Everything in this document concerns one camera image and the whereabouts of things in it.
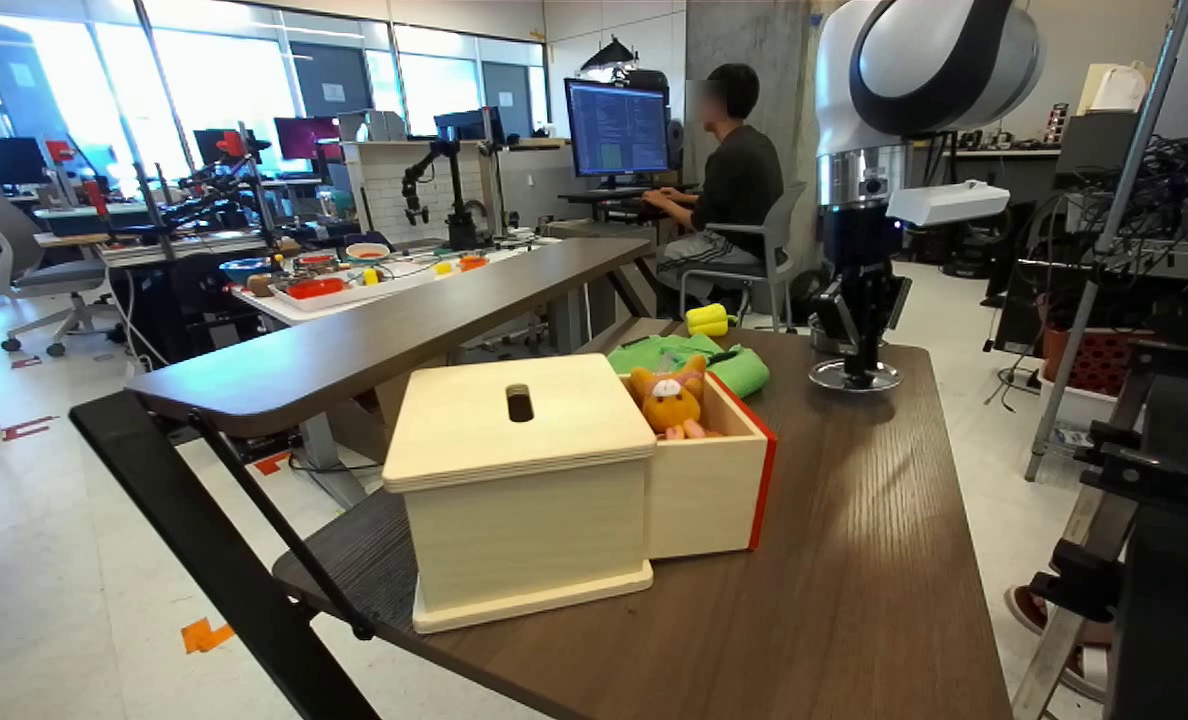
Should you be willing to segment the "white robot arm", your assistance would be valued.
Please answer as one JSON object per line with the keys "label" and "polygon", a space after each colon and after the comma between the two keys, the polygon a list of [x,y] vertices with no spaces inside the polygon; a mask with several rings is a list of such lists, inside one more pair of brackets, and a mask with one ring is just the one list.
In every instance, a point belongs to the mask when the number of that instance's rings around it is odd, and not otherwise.
{"label": "white robot arm", "polygon": [[890,392],[880,358],[910,276],[901,226],[1010,207],[998,184],[903,184],[903,142],[1013,113],[1042,76],[1042,29],[1018,0],[842,0],[816,44],[816,176],[830,284],[811,299],[830,358],[807,380]]}

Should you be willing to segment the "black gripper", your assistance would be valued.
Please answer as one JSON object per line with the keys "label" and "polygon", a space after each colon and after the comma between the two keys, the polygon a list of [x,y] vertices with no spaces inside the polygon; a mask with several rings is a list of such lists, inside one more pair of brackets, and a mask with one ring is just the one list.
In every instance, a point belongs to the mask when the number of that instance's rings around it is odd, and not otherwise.
{"label": "black gripper", "polygon": [[891,253],[901,243],[897,223],[886,207],[830,207],[823,213],[823,258],[830,276],[842,289],[838,299],[821,299],[811,313],[811,338],[823,356],[847,352],[847,322],[853,330],[870,335],[870,380],[891,380],[886,364],[886,344],[897,322],[897,276]]}

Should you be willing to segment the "small black robot arm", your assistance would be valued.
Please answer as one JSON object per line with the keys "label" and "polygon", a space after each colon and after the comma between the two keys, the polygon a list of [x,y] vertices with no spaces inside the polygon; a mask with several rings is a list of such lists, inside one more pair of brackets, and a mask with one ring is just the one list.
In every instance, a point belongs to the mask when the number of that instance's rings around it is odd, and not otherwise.
{"label": "small black robot arm", "polygon": [[443,164],[449,190],[439,197],[443,213],[443,239],[460,253],[486,249],[489,234],[479,232],[468,198],[465,198],[465,176],[460,176],[460,142],[456,139],[433,139],[428,152],[400,170],[400,198],[408,223],[428,223],[433,203],[425,198],[425,176]]}

